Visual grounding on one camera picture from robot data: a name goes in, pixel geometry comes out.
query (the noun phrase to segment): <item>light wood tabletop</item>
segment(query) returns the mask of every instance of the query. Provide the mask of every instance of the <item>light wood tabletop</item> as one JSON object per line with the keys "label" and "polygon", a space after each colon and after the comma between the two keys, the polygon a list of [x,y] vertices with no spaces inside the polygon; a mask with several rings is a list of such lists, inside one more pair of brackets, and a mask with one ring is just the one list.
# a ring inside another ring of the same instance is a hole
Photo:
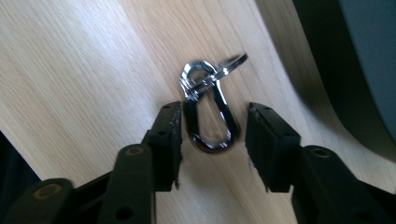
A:
{"label": "light wood tabletop", "polygon": [[[77,187],[110,171],[162,105],[184,100],[185,63],[246,52],[221,80],[239,139],[205,154],[183,120],[181,186],[157,193],[158,223],[296,222],[290,194],[266,193],[249,161],[249,102],[271,106],[303,146],[332,149],[357,178],[395,191],[396,164],[363,147],[334,114],[291,0],[5,0],[0,22],[0,129],[41,179]],[[206,137],[224,135],[209,98],[199,115]]]}

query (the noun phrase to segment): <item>wood grain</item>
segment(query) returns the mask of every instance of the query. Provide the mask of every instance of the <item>wood grain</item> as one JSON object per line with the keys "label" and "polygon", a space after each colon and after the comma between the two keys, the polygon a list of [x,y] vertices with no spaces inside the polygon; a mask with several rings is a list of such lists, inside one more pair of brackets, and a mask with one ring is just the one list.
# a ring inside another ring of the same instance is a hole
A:
{"label": "wood grain", "polygon": [[[249,59],[224,78],[241,127],[230,151],[183,133],[180,190],[159,193],[158,223],[294,223],[289,194],[265,193],[244,145],[248,102],[271,106],[303,145],[336,151],[361,180],[394,191],[396,164],[351,137],[334,115],[290,0],[11,1],[0,3],[0,129],[42,179],[80,186],[140,143],[160,107],[183,100],[185,63]],[[208,137],[223,135],[200,105]]]}

